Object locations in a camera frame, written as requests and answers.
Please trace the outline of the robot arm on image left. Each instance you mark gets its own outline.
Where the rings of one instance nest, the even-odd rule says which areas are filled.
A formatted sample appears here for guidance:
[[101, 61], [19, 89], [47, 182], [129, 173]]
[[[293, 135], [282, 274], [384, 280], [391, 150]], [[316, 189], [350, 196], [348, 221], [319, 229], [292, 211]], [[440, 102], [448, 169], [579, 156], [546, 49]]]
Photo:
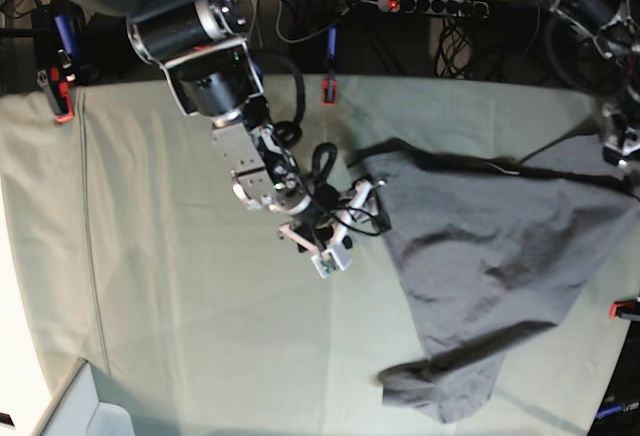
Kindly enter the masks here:
[[329, 184], [335, 145], [318, 145], [309, 169], [298, 165], [292, 149], [306, 110], [303, 75], [283, 54], [272, 54], [291, 72], [296, 91], [294, 118], [274, 122], [258, 72], [262, 53], [249, 48], [232, 0], [71, 1], [125, 19], [134, 51], [161, 69], [182, 113], [210, 119], [236, 197], [250, 210], [288, 216], [282, 237], [328, 260], [351, 247], [351, 234], [364, 223], [375, 237], [389, 230], [375, 182], [362, 179], [342, 192]]

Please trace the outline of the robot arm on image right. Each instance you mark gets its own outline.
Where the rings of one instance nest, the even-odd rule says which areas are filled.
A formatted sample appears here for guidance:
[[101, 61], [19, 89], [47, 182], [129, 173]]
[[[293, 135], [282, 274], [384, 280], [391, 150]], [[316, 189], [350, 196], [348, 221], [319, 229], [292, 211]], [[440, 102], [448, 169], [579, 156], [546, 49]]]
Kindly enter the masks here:
[[[603, 157], [630, 170], [639, 165], [639, 0], [518, 0], [548, 14], [543, 48], [552, 72], [569, 88], [601, 101]], [[577, 61], [566, 65], [559, 29], [570, 29], [613, 66], [614, 74], [600, 84], [587, 82]]]

